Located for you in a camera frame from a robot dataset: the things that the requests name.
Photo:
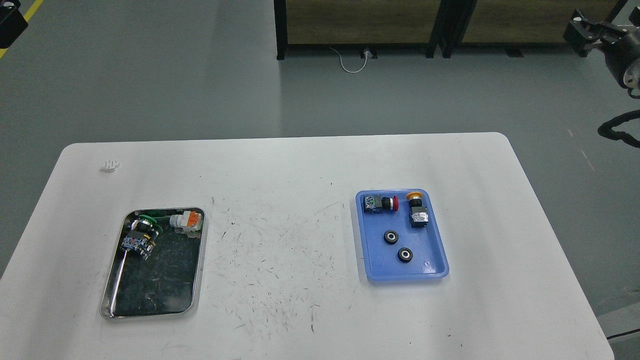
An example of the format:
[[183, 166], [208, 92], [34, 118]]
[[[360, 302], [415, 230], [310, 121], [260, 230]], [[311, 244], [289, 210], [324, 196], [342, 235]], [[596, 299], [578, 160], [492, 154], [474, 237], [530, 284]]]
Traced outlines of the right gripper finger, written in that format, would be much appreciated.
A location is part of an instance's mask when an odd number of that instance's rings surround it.
[[573, 10], [563, 39], [579, 57], [587, 57], [601, 38], [598, 31], [592, 29], [594, 25], [580, 9]]

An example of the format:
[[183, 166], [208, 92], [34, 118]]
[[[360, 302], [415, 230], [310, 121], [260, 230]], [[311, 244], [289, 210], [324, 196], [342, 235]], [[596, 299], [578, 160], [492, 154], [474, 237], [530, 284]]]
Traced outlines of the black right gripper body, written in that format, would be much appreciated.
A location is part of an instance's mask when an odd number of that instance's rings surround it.
[[604, 54], [606, 68], [617, 84], [627, 91], [638, 91], [640, 79], [639, 25], [614, 25], [595, 22], [590, 25], [595, 42], [590, 50]]

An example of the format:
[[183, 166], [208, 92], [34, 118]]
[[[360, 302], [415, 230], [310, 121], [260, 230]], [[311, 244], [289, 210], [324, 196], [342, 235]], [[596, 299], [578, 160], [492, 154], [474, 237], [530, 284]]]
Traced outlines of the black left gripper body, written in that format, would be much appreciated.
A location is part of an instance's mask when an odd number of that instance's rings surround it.
[[28, 27], [20, 0], [0, 1], [0, 48], [8, 49]]

